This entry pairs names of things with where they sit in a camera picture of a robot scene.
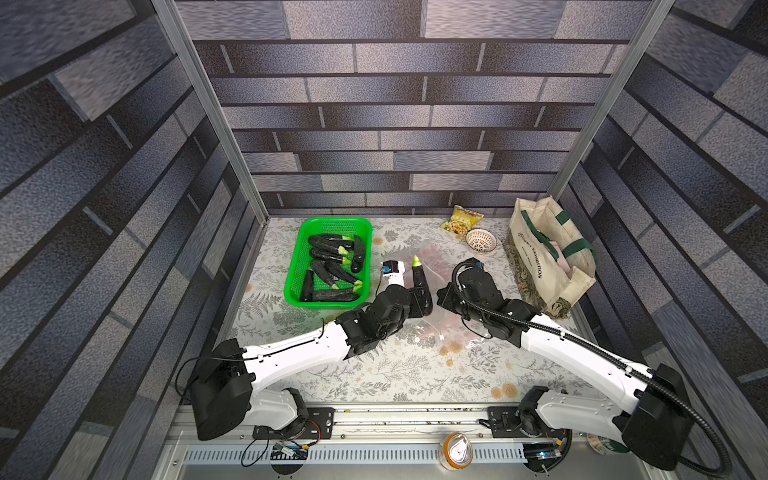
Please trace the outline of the large eggplant front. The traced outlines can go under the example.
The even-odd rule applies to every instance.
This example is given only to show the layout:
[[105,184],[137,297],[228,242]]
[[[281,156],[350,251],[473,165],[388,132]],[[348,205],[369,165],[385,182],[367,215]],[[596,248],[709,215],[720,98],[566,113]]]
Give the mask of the large eggplant front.
[[316,290],[312,293],[313,302],[342,302],[356,301],[359,294],[354,288]]

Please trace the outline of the long eggplant stem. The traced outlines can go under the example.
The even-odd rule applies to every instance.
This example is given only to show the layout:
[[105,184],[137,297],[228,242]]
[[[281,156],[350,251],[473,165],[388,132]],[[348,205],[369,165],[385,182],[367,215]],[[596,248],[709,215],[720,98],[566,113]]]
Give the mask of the long eggplant stem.
[[342,253],[339,253],[338,251],[328,251],[324,249],[312,248],[309,251],[309,255],[314,259],[331,261],[342,265],[349,265],[351,263],[350,258],[348,258],[346,255],[343,255]]

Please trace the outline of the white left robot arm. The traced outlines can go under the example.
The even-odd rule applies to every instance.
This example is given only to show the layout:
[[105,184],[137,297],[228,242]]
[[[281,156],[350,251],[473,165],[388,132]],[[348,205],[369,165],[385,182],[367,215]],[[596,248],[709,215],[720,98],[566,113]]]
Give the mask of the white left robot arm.
[[301,394],[295,388],[269,387],[304,370],[375,349],[402,328],[410,306],[411,291],[390,285],[373,301],[315,331],[267,345],[242,346],[235,339],[220,343],[196,361],[187,382],[197,438],[213,440],[242,424],[283,437],[296,435],[309,420]]

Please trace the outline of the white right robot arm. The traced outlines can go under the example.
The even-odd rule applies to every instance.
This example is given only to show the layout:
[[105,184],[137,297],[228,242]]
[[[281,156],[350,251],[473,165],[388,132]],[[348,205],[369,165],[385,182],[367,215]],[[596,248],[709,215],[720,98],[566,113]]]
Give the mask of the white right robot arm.
[[519,299],[506,299],[482,263],[459,263],[439,290],[440,307],[479,322],[489,336],[542,356],[586,381],[601,398],[571,397],[536,386],[521,400],[521,422],[531,434],[544,428],[577,430],[614,440],[644,462],[671,471],[692,467],[683,448],[703,425],[681,375],[613,354],[560,327]]

